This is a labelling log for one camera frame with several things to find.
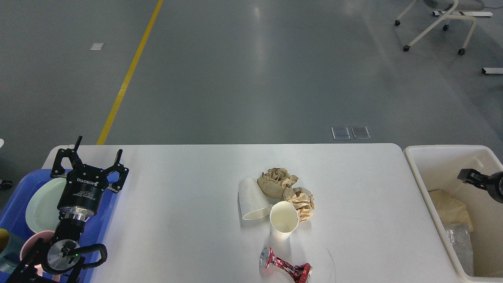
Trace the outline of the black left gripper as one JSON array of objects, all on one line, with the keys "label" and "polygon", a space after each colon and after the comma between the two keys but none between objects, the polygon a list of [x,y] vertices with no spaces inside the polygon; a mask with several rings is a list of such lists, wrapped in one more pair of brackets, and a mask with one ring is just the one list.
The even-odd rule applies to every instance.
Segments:
[{"label": "black left gripper", "polygon": [[[66,185],[57,205],[61,213],[70,213],[80,209],[86,211],[86,217],[92,217],[99,211],[105,189],[113,193],[118,193],[123,189],[129,169],[120,163],[122,149],[118,150],[114,164],[106,169],[91,165],[84,166],[77,153],[82,139],[82,136],[78,136],[73,149],[67,147],[57,151],[50,177],[66,178]],[[72,166],[68,174],[62,166],[63,158],[68,158]],[[108,176],[113,173],[118,173],[118,179],[110,183]]]}]

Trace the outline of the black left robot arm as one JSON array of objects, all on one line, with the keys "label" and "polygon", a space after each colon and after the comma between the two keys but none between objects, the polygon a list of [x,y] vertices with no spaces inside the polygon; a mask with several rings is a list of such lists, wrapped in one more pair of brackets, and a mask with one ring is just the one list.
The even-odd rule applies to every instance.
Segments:
[{"label": "black left robot arm", "polygon": [[77,283],[81,271],[102,265],[108,257],[102,243],[81,244],[86,222],[99,213],[107,190],[119,193],[129,169],[121,163],[119,149],[113,165],[104,169],[82,162],[77,151],[82,136],[74,147],[59,149],[50,171],[52,179],[63,179],[64,187],[56,205],[58,224],[49,240],[37,237],[34,244],[20,255],[20,261],[7,283],[57,283],[66,276]]}]

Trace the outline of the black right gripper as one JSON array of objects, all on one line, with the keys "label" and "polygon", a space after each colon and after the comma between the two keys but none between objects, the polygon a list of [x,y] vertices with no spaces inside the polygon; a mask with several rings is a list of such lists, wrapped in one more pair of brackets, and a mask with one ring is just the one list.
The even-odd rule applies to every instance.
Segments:
[{"label": "black right gripper", "polygon": [[503,172],[485,175],[475,169],[462,169],[457,179],[465,184],[485,190],[500,204],[503,203]]}]

